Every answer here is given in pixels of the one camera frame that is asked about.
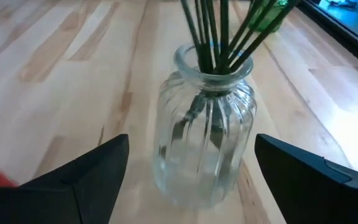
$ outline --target water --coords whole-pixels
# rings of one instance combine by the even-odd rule
[[[167,155],[154,157],[155,181],[175,204],[211,207],[234,185],[236,171],[222,173],[223,160],[217,149],[202,153],[197,147],[175,141]]]

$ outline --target vase rim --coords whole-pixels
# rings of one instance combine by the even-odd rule
[[[177,67],[179,68],[179,70],[187,73],[187,74],[191,74],[192,76],[196,76],[198,78],[202,78],[202,79],[207,79],[210,81],[222,81],[222,82],[227,82],[228,80],[240,80],[245,78],[246,76],[248,76],[252,70],[252,68],[254,67],[253,61],[251,59],[251,57],[247,58],[247,60],[245,60],[245,62],[242,64],[242,66],[237,69],[237,71],[232,72],[230,74],[227,75],[214,75],[214,74],[208,74],[208,73],[203,73],[197,69],[191,68],[186,62],[185,62],[185,55],[191,51],[195,49],[195,46],[193,44],[185,44],[180,46],[173,57],[173,60],[175,62],[175,64],[177,65]]]

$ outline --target wooden table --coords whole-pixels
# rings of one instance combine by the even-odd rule
[[[232,33],[247,6],[231,2]],[[253,54],[258,112],[238,188],[211,210],[171,206],[150,153],[158,87],[189,41],[178,1],[0,0],[0,170],[21,184],[129,133],[111,223],[251,224],[285,222],[256,133],[358,170],[358,59],[295,9]]]

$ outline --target light wood countertop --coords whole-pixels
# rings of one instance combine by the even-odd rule
[[[247,6],[231,2],[233,33]],[[284,223],[252,150],[256,133],[358,170],[358,59],[295,9],[253,54],[258,112],[240,192],[203,212],[156,200],[158,88],[189,42],[175,0],[0,0],[0,170],[21,184],[128,133],[111,223],[153,224]]]

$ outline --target clear glass vase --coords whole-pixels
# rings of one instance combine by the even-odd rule
[[[236,183],[256,104],[244,77],[248,59],[229,75],[196,66],[195,48],[180,47],[178,67],[160,88],[153,169],[161,192],[193,208],[222,201]]]

